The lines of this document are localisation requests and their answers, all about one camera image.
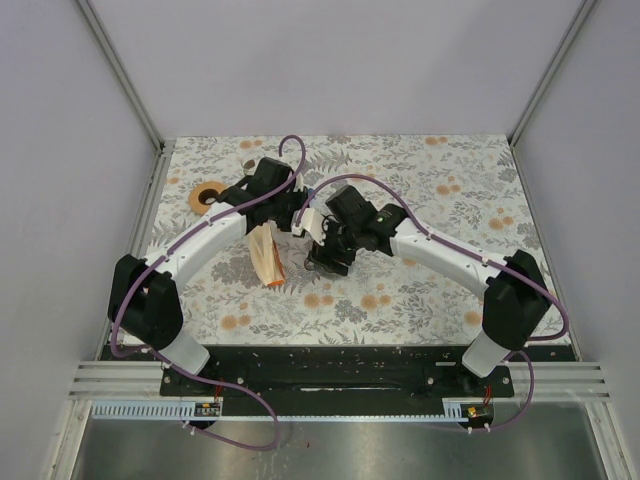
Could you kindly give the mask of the coffee filter paper pack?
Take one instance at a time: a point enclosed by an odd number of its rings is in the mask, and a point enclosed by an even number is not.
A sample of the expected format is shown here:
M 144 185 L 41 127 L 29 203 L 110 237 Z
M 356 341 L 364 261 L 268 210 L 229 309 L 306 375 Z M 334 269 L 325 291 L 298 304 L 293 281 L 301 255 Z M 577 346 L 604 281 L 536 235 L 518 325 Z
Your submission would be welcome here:
M 247 243 L 254 271 L 260 282 L 266 287 L 284 284 L 284 268 L 271 226 L 266 223 L 255 227 L 247 236 Z

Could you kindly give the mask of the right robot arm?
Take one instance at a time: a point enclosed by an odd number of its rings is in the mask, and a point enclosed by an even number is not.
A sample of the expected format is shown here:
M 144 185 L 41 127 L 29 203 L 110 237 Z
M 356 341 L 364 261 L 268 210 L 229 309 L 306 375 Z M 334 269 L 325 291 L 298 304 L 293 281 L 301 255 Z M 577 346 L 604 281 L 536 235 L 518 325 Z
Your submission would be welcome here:
M 419 221 L 403 201 L 376 208 L 351 185 L 325 204 L 328 216 L 305 204 L 292 222 L 295 234 L 313 240 L 313 265 L 345 276 L 358 251 L 380 252 L 426 266 L 481 300 L 481 331 L 454 373 L 466 395 L 490 385 L 490 373 L 525 346 L 551 307 L 538 264 L 527 252 L 501 256 L 475 248 Z

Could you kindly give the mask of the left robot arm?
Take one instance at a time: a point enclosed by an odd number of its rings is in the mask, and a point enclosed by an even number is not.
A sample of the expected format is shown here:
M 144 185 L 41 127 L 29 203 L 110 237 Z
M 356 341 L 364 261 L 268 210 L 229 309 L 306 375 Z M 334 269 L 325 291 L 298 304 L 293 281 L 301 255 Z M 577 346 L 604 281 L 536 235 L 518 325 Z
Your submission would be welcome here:
M 125 358 L 143 349 L 182 373 L 192 393 L 205 395 L 217 382 L 211 354 L 184 326 L 180 292 L 217 253 L 270 221 L 289 231 L 306 199 L 297 168 L 272 158 L 258 162 L 219 195 L 207 213 L 178 238 L 143 258 L 121 257 L 114 269 L 107 317 L 111 353 Z

